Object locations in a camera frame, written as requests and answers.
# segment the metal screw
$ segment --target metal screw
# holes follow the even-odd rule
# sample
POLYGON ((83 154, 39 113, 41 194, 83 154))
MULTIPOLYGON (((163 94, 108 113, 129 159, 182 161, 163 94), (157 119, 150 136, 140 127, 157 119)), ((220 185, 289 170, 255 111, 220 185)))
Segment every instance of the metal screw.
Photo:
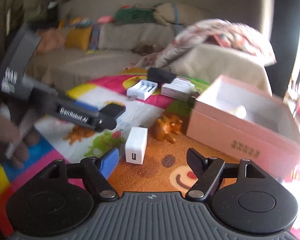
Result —
POLYGON ((201 190, 191 190, 188 192, 188 195, 192 198, 202 198, 204 193, 201 190))
POLYGON ((112 190, 104 190, 100 193, 101 197, 103 198, 114 198, 116 193, 112 190))

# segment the bear eye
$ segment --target bear eye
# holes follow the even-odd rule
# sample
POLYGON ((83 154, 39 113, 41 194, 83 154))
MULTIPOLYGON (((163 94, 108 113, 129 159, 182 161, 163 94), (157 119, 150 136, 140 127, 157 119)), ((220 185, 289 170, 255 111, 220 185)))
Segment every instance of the bear eye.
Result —
POLYGON ((169 155, 166 155, 166 156, 162 159, 161 164, 162 164, 162 166, 165 167, 165 168, 170 168, 170 167, 172 167, 172 166, 175 164, 175 162, 176 162, 175 156, 169 154, 169 155))

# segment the round black disc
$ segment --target round black disc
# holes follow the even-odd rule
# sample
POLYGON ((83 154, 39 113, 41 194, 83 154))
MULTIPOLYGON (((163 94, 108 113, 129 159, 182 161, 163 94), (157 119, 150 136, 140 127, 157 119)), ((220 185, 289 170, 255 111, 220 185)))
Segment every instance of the round black disc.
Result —
POLYGON ((29 181, 8 201, 7 216, 14 230, 28 236, 65 233, 91 214, 91 195, 60 179, 29 181))
POLYGON ((225 225, 248 234, 273 234, 290 229, 298 203, 274 179, 244 179, 218 190, 211 210, 225 225))

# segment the bear mouth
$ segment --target bear mouth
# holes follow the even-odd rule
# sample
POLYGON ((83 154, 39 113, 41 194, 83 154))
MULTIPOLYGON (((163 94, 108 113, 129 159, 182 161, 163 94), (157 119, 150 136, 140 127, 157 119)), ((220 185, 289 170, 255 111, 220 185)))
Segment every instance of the bear mouth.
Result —
POLYGON ((177 174, 176 176, 176 182, 177 184, 180 186, 180 187, 183 187, 184 189, 191 189, 191 187, 189 187, 188 185, 184 184, 182 181, 181 181, 181 175, 180 174, 177 174))

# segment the bear nose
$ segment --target bear nose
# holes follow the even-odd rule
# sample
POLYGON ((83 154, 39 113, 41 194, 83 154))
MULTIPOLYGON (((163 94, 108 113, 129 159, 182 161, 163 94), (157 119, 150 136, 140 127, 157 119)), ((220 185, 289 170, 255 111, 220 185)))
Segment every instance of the bear nose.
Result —
POLYGON ((187 173, 187 176, 188 176, 188 178, 190 178, 190 179, 197 179, 197 176, 194 174, 193 171, 189 171, 189 172, 187 173))

